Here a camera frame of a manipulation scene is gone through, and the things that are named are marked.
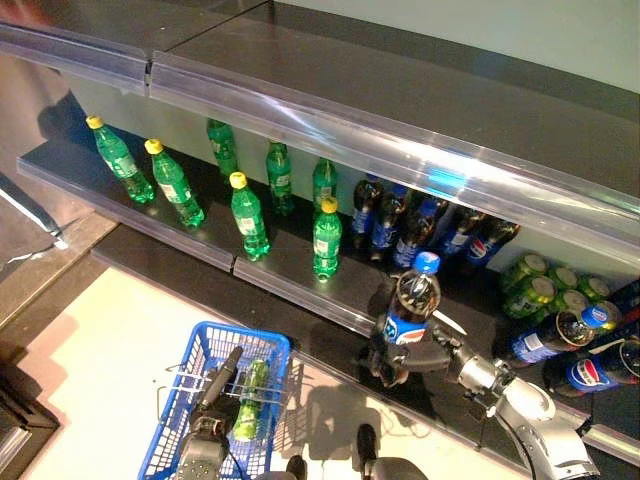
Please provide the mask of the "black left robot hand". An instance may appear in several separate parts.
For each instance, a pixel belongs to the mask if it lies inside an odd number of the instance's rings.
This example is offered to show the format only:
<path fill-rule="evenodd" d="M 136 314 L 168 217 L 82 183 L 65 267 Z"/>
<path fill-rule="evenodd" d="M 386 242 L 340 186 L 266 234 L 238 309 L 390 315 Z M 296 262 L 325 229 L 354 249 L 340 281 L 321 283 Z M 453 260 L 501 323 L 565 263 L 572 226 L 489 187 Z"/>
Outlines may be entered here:
<path fill-rule="evenodd" d="M 204 392 L 197 400 L 189 419 L 189 432 L 206 439 L 226 438 L 234 426 L 240 401 L 226 391 L 235 379 L 243 348 L 236 346 L 215 370 Z"/>

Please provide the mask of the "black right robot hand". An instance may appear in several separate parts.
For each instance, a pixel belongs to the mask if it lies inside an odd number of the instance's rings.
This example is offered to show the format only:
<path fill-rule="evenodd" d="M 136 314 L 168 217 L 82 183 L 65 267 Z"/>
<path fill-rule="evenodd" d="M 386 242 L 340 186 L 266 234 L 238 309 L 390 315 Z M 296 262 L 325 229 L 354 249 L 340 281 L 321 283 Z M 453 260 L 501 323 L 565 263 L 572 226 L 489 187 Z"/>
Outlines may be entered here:
<path fill-rule="evenodd" d="M 405 383 L 411 372 L 447 369 L 462 346 L 458 338 L 438 328 L 427 341 L 405 344 L 390 343 L 381 331 L 374 331 L 355 364 L 391 388 Z"/>

